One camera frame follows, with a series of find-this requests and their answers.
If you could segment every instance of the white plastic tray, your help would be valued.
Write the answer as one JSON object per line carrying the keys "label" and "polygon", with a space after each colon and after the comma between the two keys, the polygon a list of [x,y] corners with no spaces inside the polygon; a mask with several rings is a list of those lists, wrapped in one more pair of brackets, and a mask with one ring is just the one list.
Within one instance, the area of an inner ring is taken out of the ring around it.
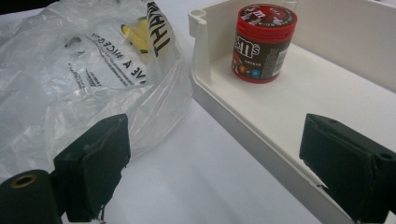
{"label": "white plastic tray", "polygon": [[[204,92],[195,93],[194,97],[319,219],[345,222],[347,215],[317,188],[321,181],[299,159],[305,115],[337,119],[396,151],[396,94],[350,72],[354,66],[359,67],[356,63],[347,70],[317,55],[326,55],[323,50],[329,47],[314,54],[291,44],[275,81],[251,84],[239,79],[231,71],[236,15],[241,7],[253,3],[263,1],[222,1],[190,12],[190,32],[195,37],[192,76]],[[302,18],[299,22],[304,22],[306,18],[299,14],[298,7],[297,15]],[[297,24],[297,35],[300,25]],[[394,67],[388,64],[386,69]],[[381,82],[387,76],[372,79]]]}

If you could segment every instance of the m&m's container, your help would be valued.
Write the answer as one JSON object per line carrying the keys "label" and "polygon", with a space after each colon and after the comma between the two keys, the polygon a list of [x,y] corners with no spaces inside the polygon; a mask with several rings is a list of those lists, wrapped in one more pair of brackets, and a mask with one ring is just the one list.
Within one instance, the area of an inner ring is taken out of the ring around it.
{"label": "m&m's container", "polygon": [[297,23],[297,15],[276,5],[243,7],[238,13],[233,72],[253,83],[277,78]]}

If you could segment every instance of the plastic bag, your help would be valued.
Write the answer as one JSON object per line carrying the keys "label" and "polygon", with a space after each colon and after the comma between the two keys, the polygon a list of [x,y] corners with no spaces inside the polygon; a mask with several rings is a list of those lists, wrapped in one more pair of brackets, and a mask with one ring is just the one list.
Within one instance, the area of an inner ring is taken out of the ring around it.
{"label": "plastic bag", "polygon": [[[147,19],[148,63],[122,32]],[[153,2],[63,0],[0,30],[0,182],[53,158],[100,119],[126,113],[132,159],[187,111],[191,84]]]}

